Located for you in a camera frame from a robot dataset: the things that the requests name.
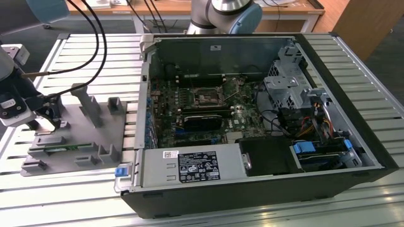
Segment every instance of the cable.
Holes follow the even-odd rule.
[[[68,0],[68,2],[69,2],[73,6],[76,6],[76,4],[72,2],[72,0]],[[82,87],[85,87],[85,86],[88,86],[88,85],[93,82],[93,80],[96,79],[96,77],[100,75],[100,72],[101,72],[101,70],[102,70],[102,68],[104,68],[104,65],[105,65],[106,54],[108,54],[108,50],[106,50],[106,49],[108,49],[108,46],[106,46],[105,31],[104,31],[104,28],[102,28],[100,19],[98,19],[98,17],[96,16],[96,13],[94,13],[93,9],[90,8],[90,6],[89,6],[88,3],[85,2],[85,0],[81,0],[81,2],[82,2],[82,4],[86,6],[86,8],[88,8],[90,14],[93,15],[94,20],[96,20],[96,23],[97,23],[97,25],[98,25],[98,27],[100,27],[100,31],[101,31],[101,36],[102,36],[102,41],[104,41],[104,56],[102,56],[101,65],[100,65],[100,68],[98,68],[98,70],[96,71],[93,77],[89,79],[89,81],[86,81],[84,84],[81,84],[81,85],[78,85],[78,86],[76,86],[76,87],[72,87],[72,88],[69,88],[69,89],[66,89],[66,90],[64,90],[64,91],[61,91],[61,92],[58,92],[58,93],[56,93],[56,94],[48,95],[48,96],[46,96],[46,100],[49,100],[49,99],[52,99],[52,98],[54,98],[54,97],[58,97],[58,96],[61,96],[62,94],[65,94],[65,93],[68,93],[68,92],[72,92],[72,91],[74,91],[74,90],[77,90],[77,89],[80,89],[80,88],[82,88]]]
[[[146,3],[146,0],[142,0],[142,1],[144,1],[144,3],[145,3],[146,8],[149,9],[149,12],[150,12],[150,14],[152,14],[153,21],[154,21],[154,23],[157,24],[157,20],[156,20],[156,18],[154,18],[154,15],[153,15],[150,6],[149,6],[149,4]]]
[[[292,136],[292,134],[278,124],[273,123],[273,121],[270,121],[262,114],[261,114],[261,117],[270,125],[273,125],[276,128],[278,128],[280,131],[282,131],[284,135]]]
[[[157,12],[157,15],[158,15],[158,18],[160,18],[162,27],[164,27],[164,31],[165,31],[165,33],[168,33],[168,30],[166,30],[166,27],[165,27],[165,24],[164,24],[164,20],[162,20],[162,18],[161,18],[161,15],[160,15],[160,12],[158,12],[158,10],[157,10],[157,7],[156,7],[156,5],[154,5],[154,3],[153,3],[153,0],[150,0],[150,3],[152,3],[153,8],[154,8],[154,10],[156,10],[156,12]]]
[[[82,15],[82,17],[85,18],[85,20],[88,21],[90,28],[93,29],[94,32],[94,40],[96,40],[96,47],[94,47],[94,53],[93,56],[90,57],[90,59],[78,67],[72,68],[69,70],[60,70],[60,71],[54,71],[54,72],[46,72],[46,75],[54,75],[54,74],[61,74],[61,73],[66,73],[66,72],[73,72],[76,70],[82,69],[96,58],[96,55],[98,54],[98,50],[100,50],[100,39],[98,39],[98,33],[96,31],[94,28],[94,24],[90,21],[89,17],[85,15],[85,13],[82,12],[82,10],[78,8],[78,6],[72,2],[72,0],[68,0],[68,2],[72,4],[72,6],[76,8],[76,10],[80,12],[80,14]]]
[[[277,8],[277,21],[276,21],[276,26],[274,26],[274,32],[277,31],[277,25],[278,25],[278,21],[280,21],[280,9],[278,8],[288,8],[288,6],[280,6],[273,0],[270,0],[276,6],[269,5],[265,0],[262,0],[262,2],[266,4],[266,6],[272,6]]]
[[[169,27],[168,31],[176,26],[177,21],[178,21],[178,20],[174,21],[174,23],[173,23],[173,25]]]
[[[132,9],[132,11],[133,11],[133,13],[134,13],[134,15],[136,15],[137,19],[138,19],[138,20],[140,20],[140,22],[142,23],[142,27],[145,28],[145,30],[148,30],[148,31],[149,31],[149,33],[153,33],[153,32],[150,31],[150,29],[148,28],[148,26],[146,26],[145,22],[141,20],[141,18],[140,18],[140,16],[138,16],[138,14],[137,14],[137,12],[136,12],[136,10],[134,10],[133,6],[132,6],[132,5],[130,5],[130,3],[129,3],[129,0],[126,0],[126,3],[128,3],[128,5],[129,5],[129,7],[130,7],[130,9]]]

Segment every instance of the motherboard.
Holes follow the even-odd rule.
[[[157,147],[234,143],[266,134],[257,112],[258,84],[242,75],[177,76],[152,80]]]

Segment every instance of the blue clip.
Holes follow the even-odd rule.
[[[350,143],[350,140],[344,140],[344,144],[345,144],[348,150],[350,150],[352,147],[353,147],[353,146],[352,146],[352,143]]]
[[[114,169],[114,177],[128,176],[128,168],[120,167]]]
[[[316,148],[314,148],[314,145],[312,142],[297,142],[293,145],[293,149],[294,149],[296,154],[316,151]]]
[[[301,153],[300,147],[297,144],[293,145],[294,153],[298,154]]]

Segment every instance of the warning label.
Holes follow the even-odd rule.
[[[216,151],[178,154],[178,176],[181,183],[220,180]]]

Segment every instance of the label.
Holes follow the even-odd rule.
[[[216,151],[178,154],[178,181],[192,183],[220,180]]]
[[[221,46],[210,46],[210,51],[220,51],[221,50]]]
[[[9,99],[5,102],[0,103],[1,108],[6,109],[16,105],[14,99]]]
[[[113,11],[112,13],[116,13],[116,14],[130,14],[129,11]]]
[[[178,157],[177,150],[168,150],[162,152],[162,158],[172,158],[172,157]]]

